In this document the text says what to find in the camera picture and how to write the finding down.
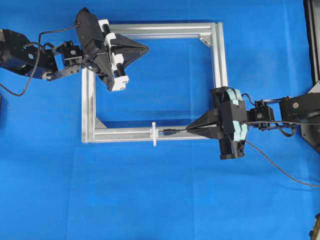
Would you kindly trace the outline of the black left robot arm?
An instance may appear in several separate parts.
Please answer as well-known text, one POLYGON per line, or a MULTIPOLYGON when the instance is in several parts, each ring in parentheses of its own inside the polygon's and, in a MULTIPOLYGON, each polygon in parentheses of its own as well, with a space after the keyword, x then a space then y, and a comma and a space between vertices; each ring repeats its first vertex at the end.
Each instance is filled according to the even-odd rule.
POLYGON ((88 69, 96 74, 108 91, 121 91, 129 82, 125 69, 149 51, 149 47, 119 33, 111 32, 107 20, 98 20, 86 7, 74 24, 61 32, 75 29, 79 45, 65 41, 60 45, 31 42, 22 33, 0 31, 0 66, 29 80, 54 81, 88 69))

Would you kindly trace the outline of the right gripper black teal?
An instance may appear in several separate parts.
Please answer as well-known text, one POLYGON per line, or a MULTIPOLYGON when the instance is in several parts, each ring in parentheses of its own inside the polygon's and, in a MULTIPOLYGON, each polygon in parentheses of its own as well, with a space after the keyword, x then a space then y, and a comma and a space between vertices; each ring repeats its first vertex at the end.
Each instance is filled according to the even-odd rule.
POLYGON ((219 139, 220 158, 245 156, 248 120, 245 101, 238 89, 219 87, 211 90, 214 107, 187 126, 187 132, 208 139, 219 139))

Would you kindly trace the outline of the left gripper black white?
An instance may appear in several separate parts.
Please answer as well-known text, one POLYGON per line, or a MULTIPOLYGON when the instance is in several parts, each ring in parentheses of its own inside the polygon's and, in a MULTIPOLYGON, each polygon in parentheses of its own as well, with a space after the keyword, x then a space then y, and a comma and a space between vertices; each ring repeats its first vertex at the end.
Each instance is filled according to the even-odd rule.
POLYGON ((124 69, 148 53, 148 47, 112 32, 107 19, 99 20, 86 7, 77 13, 75 23, 87 68, 99 76, 108 91, 124 90, 129 82, 124 69))

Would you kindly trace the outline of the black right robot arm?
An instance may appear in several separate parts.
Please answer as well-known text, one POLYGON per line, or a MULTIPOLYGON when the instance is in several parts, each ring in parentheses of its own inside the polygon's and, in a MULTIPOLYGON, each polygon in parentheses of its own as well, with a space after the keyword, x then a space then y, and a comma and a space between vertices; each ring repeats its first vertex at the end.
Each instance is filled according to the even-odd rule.
POLYGON ((291 129, 300 126, 302 138, 320 151, 320 94, 309 92, 297 97, 260 100, 246 109, 243 94, 231 87, 211 90, 213 108, 187 126, 190 134, 219 141, 220 158, 242 158, 249 127, 260 131, 291 129))

